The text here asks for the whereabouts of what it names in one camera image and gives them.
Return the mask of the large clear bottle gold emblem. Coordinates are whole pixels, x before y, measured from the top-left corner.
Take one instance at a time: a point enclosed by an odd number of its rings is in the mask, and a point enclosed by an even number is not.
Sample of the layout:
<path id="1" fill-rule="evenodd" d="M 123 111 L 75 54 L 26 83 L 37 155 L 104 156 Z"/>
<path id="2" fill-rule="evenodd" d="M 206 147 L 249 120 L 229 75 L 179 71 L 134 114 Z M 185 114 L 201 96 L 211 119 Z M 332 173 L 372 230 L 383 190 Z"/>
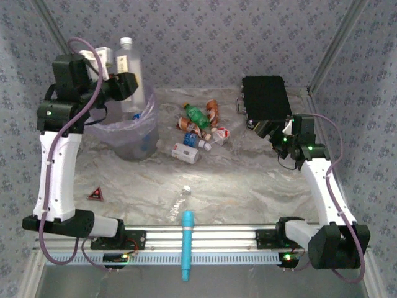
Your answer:
<path id="1" fill-rule="evenodd" d="M 122 37 L 120 39 L 120 49 L 116 51 L 115 61 L 117 72 L 133 73 L 138 85 L 136 91 L 122 102 L 122 110 L 134 115 L 141 114 L 146 108 L 146 97 L 143 87 L 141 57 L 133 44 L 132 38 Z"/>

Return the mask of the brown white swirl bottle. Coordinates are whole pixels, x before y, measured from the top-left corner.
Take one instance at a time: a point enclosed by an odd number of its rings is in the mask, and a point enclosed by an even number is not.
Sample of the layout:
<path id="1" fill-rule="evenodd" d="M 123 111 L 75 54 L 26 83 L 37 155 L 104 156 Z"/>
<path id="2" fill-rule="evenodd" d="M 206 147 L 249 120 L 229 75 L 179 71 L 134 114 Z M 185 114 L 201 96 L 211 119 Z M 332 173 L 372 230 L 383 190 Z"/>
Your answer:
<path id="1" fill-rule="evenodd" d="M 216 129 L 219 123 L 219 107 L 215 99 L 211 99 L 207 102 L 206 111 L 211 129 Z"/>

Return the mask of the green bottle yellow cap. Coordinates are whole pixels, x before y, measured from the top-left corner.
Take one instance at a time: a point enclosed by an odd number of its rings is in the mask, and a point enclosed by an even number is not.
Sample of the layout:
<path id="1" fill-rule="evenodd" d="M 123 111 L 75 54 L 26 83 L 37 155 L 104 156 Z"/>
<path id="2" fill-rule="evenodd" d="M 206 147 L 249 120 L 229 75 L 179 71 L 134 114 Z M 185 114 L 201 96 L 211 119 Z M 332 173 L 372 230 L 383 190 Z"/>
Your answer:
<path id="1" fill-rule="evenodd" d="M 209 127 L 210 121 L 207 116 L 196 106 L 185 102 L 183 108 L 188 118 L 195 124 L 197 124 L 201 129 Z"/>

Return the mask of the brown label bottle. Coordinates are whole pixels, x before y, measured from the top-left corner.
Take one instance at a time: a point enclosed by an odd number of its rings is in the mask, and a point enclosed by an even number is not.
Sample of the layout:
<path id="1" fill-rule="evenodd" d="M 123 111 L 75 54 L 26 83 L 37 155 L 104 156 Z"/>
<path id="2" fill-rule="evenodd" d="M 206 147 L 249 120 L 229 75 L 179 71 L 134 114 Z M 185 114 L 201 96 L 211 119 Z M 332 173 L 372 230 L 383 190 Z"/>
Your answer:
<path id="1" fill-rule="evenodd" d="M 205 141 L 209 141 L 211 139 L 210 133 L 205 132 L 197 124 L 185 117 L 178 118 L 176 128 L 184 132 L 194 133 Z"/>

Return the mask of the white label red band bottle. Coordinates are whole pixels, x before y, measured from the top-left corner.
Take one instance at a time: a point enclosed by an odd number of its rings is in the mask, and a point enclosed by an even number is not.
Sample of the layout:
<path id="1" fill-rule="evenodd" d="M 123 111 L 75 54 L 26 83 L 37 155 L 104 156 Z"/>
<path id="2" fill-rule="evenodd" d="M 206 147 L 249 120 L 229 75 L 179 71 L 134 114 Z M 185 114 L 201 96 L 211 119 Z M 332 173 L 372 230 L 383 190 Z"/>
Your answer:
<path id="1" fill-rule="evenodd" d="M 189 147 L 182 143 L 159 139 L 156 143 L 156 147 L 161 153 L 165 153 L 173 158 L 192 165 L 200 158 L 200 152 L 196 148 Z"/>

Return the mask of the black hard case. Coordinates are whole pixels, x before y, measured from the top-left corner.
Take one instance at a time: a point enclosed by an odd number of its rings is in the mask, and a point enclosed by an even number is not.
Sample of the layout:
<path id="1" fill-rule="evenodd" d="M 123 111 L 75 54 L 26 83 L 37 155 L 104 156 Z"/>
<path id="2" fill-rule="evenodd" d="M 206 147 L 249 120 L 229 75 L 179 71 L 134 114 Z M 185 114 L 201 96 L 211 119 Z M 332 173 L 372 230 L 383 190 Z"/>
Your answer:
<path id="1" fill-rule="evenodd" d="M 246 126 L 254 126 L 265 120 L 284 121 L 292 110 L 281 76 L 245 76 L 241 81 L 241 95 L 236 108 L 246 116 Z"/>

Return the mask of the red triangle sticker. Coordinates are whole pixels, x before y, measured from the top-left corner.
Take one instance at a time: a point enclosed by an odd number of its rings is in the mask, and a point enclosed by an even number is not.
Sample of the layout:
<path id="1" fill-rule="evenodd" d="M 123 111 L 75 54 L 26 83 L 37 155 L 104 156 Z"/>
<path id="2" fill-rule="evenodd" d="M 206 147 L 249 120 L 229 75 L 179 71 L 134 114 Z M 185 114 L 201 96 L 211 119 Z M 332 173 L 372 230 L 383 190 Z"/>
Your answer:
<path id="1" fill-rule="evenodd" d="M 104 198 L 103 198 L 101 187 L 97 187 L 93 192 L 91 192 L 90 195 L 87 196 L 87 199 L 103 202 Z"/>

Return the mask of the small circuit board with LED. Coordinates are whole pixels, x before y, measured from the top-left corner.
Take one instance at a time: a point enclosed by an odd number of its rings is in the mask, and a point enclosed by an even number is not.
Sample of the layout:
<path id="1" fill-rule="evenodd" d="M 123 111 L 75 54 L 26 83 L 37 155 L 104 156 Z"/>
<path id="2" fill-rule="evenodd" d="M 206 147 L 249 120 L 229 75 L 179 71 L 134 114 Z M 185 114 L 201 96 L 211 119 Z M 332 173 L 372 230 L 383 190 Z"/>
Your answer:
<path id="1" fill-rule="evenodd" d="M 297 252 L 283 252 L 279 253 L 278 267 L 283 269 L 295 269 L 300 261 L 300 254 Z"/>
<path id="2" fill-rule="evenodd" d="M 123 269 L 129 261 L 128 254 L 112 254 L 106 253 L 103 255 L 102 262 L 105 263 L 105 268 L 108 270 Z"/>

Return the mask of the slim clear bottle white cap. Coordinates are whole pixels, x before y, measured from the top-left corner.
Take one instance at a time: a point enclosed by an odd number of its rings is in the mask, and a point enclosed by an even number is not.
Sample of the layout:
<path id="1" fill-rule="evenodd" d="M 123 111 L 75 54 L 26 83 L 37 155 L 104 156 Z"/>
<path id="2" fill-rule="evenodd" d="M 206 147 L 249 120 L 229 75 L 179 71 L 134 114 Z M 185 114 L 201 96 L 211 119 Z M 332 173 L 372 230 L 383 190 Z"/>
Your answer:
<path id="1" fill-rule="evenodd" d="M 191 188 L 189 186 L 183 186 L 181 191 L 178 193 L 174 202 L 172 203 L 171 209 L 167 215 L 169 223 L 176 223 L 183 212 L 186 210 L 188 198 L 191 195 Z"/>

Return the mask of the turquoise pen-shaped tool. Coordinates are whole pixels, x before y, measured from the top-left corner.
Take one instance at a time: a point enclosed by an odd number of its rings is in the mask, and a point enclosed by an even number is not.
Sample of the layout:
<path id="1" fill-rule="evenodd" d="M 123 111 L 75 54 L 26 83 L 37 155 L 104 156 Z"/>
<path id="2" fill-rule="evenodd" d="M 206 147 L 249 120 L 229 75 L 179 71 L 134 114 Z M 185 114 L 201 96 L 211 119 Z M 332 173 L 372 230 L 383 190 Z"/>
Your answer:
<path id="1" fill-rule="evenodd" d="M 187 210 L 182 215 L 181 274 L 182 274 L 182 280 L 184 282 L 187 282 L 190 277 L 193 229 L 194 229 L 194 213 L 190 210 Z"/>

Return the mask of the grey metal panel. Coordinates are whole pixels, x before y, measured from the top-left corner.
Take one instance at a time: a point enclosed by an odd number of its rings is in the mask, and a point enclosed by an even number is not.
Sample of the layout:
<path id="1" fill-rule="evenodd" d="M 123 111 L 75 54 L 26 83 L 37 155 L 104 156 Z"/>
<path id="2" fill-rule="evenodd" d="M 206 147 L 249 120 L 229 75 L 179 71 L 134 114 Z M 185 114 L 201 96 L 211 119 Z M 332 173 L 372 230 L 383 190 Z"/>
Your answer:
<path id="1" fill-rule="evenodd" d="M 106 274 L 92 266 L 47 266 L 35 298 L 368 298 L 364 284 L 331 271 L 277 266 L 128 266 Z"/>

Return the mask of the aluminium corner post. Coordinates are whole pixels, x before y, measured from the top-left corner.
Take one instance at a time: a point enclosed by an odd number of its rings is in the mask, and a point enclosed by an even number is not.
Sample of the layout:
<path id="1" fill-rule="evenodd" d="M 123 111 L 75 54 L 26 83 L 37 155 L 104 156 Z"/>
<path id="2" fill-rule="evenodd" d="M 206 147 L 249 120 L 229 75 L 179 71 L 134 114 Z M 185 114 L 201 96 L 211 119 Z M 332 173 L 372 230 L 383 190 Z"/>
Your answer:
<path id="1" fill-rule="evenodd" d="M 339 52 L 345 44 L 349 34 L 357 23 L 361 13 L 364 11 L 369 0 L 352 0 L 348 10 L 339 24 L 331 42 L 317 67 L 310 84 L 308 85 L 308 94 L 315 94 L 323 81 L 325 80 L 332 64 L 336 60 Z"/>
<path id="2" fill-rule="evenodd" d="M 47 6 L 48 0 L 29 1 L 38 13 L 55 45 L 60 50 L 60 54 L 56 56 L 51 64 L 55 81 L 48 87 L 48 90 L 57 93 L 87 92 L 91 85 L 87 70 L 87 60 L 81 54 L 76 53 L 71 45 L 67 43 Z"/>

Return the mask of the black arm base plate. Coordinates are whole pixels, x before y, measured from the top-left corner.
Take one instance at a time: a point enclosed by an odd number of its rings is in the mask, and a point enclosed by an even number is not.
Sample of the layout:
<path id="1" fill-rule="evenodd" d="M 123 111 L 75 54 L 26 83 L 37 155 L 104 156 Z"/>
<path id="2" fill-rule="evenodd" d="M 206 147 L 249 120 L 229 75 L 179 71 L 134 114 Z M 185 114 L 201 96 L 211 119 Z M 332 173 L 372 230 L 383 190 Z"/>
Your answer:
<path id="1" fill-rule="evenodd" d="M 281 235 L 276 229 L 259 229 L 255 231 L 257 249 L 288 249 L 302 248 L 296 242 Z"/>
<path id="2" fill-rule="evenodd" d="M 144 250 L 146 243 L 146 230 L 124 230 L 118 232 L 116 236 L 97 237 L 91 241 L 92 250 Z"/>

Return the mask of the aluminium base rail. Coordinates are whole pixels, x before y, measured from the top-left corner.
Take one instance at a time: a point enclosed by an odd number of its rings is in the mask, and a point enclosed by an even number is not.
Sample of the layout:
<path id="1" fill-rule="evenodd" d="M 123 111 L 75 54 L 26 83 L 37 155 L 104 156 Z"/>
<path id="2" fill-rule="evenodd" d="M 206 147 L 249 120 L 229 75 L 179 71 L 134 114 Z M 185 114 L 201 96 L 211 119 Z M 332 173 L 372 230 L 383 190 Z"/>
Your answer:
<path id="1" fill-rule="evenodd" d="M 273 230 L 275 224 L 196 225 L 192 234 L 193 253 L 256 251 L 256 230 Z M 180 253 L 182 227 L 177 225 L 129 225 L 127 230 L 145 230 L 145 253 Z M 50 253 L 72 252 L 74 238 L 44 234 Z"/>

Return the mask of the aluminium frame strut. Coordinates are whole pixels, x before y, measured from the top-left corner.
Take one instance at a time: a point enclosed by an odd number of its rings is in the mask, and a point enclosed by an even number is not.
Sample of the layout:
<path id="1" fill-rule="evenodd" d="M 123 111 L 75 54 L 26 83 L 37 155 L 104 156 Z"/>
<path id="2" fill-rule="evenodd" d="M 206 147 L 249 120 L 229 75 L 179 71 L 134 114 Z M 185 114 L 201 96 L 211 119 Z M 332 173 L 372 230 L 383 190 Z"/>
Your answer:
<path id="1" fill-rule="evenodd" d="M 28 259 L 17 298 L 35 298 L 46 261 L 41 251 L 35 251 Z"/>
<path id="2" fill-rule="evenodd" d="M 364 260 L 364 284 L 368 298 L 388 298 L 386 288 L 381 279 L 379 267 L 376 264 L 375 255 L 371 249 L 366 251 Z"/>

